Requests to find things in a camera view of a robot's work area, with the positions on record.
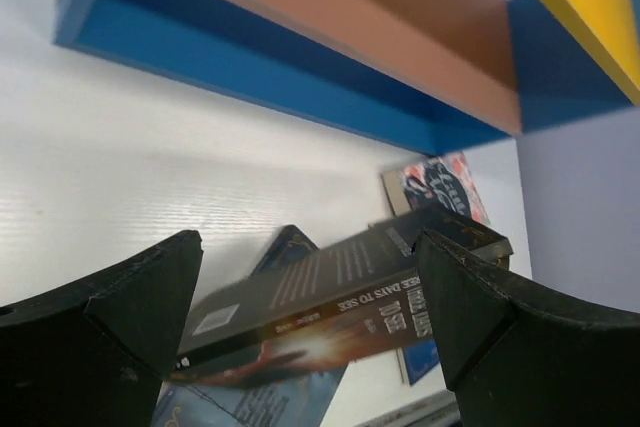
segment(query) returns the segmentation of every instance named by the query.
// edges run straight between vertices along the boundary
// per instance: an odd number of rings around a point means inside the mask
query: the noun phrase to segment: barcode
[[[233,314],[238,310],[238,307],[240,307],[240,304],[230,305],[224,309],[218,309],[208,313],[205,318],[202,319],[202,322],[198,324],[198,327],[195,328],[192,335],[199,335],[227,325],[231,321]]]

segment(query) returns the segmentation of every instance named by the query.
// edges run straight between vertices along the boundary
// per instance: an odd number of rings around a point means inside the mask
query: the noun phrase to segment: white tabletop
[[[54,0],[0,0],[0,305],[108,267],[186,228],[195,300],[254,267],[297,224],[319,246],[390,215],[378,174],[416,156],[49,44]],[[515,142],[468,152],[513,270],[530,276]],[[442,386],[401,385],[395,355],[347,370],[325,426]]]

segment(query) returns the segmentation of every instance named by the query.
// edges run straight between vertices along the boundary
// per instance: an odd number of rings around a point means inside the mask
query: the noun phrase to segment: gray wall
[[[640,312],[640,108],[518,139],[533,278]]]

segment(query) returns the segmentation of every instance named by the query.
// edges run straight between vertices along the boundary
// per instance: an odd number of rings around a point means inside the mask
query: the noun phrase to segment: table surface
[[[283,224],[326,246],[390,215],[379,173],[416,154],[56,48],[53,1],[0,0],[0,305],[185,228],[203,237],[197,301],[246,276]],[[515,141],[467,157],[530,276]],[[403,386],[394,353],[356,362],[323,425],[442,386],[439,370]]]

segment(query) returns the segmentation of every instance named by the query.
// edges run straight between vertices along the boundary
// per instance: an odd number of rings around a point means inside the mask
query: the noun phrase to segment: white table
[[[247,275],[276,228],[325,246],[390,215],[378,177],[415,154],[49,45],[53,0],[0,0],[0,305],[183,228],[205,250],[195,300]],[[515,142],[468,153],[493,226],[530,276]],[[395,354],[349,367],[323,425],[442,387]]]

